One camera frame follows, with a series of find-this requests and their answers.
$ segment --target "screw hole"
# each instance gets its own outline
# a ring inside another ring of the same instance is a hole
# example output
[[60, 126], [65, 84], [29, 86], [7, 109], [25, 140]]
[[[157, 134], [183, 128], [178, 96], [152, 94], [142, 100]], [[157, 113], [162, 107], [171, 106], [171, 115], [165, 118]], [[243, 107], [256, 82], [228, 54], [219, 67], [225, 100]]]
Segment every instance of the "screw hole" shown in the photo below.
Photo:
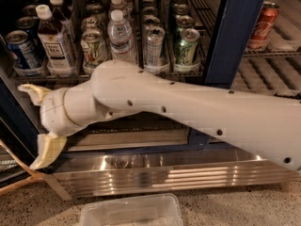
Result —
[[222, 136], [223, 135], [223, 131], [221, 129], [218, 129], [217, 132], [216, 132], [219, 136]]
[[292, 159], [291, 159], [290, 157], [286, 157], [286, 158], [283, 160], [283, 162], [284, 162], [285, 164], [289, 164], [290, 162], [292, 162]]

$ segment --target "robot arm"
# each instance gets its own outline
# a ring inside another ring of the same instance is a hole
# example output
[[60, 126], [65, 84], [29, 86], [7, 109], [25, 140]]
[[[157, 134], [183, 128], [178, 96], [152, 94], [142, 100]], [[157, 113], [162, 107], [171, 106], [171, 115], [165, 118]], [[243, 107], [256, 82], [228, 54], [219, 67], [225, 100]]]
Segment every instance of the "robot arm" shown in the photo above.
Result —
[[[301, 172], [301, 104], [297, 100], [171, 82], [117, 60], [104, 62], [90, 81], [66, 90], [61, 104], [66, 118], [78, 127], [70, 124], [67, 127], [73, 129], [60, 137], [95, 121], [147, 111]], [[52, 110], [42, 109], [41, 114]], [[44, 126], [54, 131], [53, 126]]]

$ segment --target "speckled floor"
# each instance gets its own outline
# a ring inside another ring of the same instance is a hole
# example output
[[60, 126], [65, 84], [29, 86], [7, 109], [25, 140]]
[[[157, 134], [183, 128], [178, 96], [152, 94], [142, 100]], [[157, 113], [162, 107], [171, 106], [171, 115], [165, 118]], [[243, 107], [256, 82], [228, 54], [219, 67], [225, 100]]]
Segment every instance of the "speckled floor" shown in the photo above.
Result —
[[[301, 225], [301, 183], [172, 193], [184, 225]], [[0, 225], [73, 226], [86, 203], [120, 197], [64, 202], [45, 183], [36, 183], [0, 197]]]

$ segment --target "beverage cooler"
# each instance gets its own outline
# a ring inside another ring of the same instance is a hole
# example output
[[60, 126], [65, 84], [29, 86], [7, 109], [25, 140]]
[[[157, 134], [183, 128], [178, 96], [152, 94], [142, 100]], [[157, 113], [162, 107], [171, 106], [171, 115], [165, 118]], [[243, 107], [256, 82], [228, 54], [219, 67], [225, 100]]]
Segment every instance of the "beverage cooler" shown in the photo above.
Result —
[[[87, 65], [87, 54], [80, 42], [83, 34], [78, 29], [77, 54], [71, 70], [58, 72], [46, 58], [35, 69], [21, 68], [8, 51], [7, 35], [20, 30], [16, 21], [25, 16], [24, 7], [45, 0], [0, 1], [1, 139], [30, 165], [38, 156], [38, 134], [48, 132], [40, 123], [39, 107], [18, 87], [27, 83], [47, 89], [73, 87], [88, 81], [97, 65]], [[111, 0], [107, 1], [106, 11]], [[301, 99], [301, 0], [186, 0], [185, 15], [193, 19], [191, 31], [196, 39], [195, 44], [186, 40], [188, 45], [180, 49], [175, 44], [184, 38], [182, 33], [178, 38], [175, 28], [177, 16], [172, 3], [176, 0], [152, 0], [157, 9], [156, 23], [165, 33], [158, 66], [148, 62], [152, 58], [144, 8], [152, 5], [150, 1], [132, 1], [129, 22], [135, 61], [141, 69], [170, 83]], [[74, 3], [78, 9], [74, 18], [81, 23], [87, 17], [87, 0]], [[111, 59], [108, 38], [104, 43]], [[187, 47], [185, 56], [191, 63], [183, 66], [179, 61]], [[26, 176], [17, 167], [14, 163], [3, 167], [3, 185], [9, 184], [8, 175], [15, 180]], [[66, 200], [300, 180], [297, 172], [229, 145], [222, 137], [209, 137], [163, 115], [147, 112], [92, 123], [68, 137], [57, 160], [40, 171]]]

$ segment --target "water bottle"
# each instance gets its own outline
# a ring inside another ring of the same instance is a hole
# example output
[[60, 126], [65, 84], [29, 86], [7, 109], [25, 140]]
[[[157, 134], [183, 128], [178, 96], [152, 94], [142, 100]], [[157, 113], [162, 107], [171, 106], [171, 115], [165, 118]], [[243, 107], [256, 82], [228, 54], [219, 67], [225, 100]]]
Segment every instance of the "water bottle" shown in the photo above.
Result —
[[136, 64], [136, 50], [132, 28], [123, 17], [121, 10], [111, 12], [111, 21], [107, 27], [110, 38], [111, 52], [114, 59]]

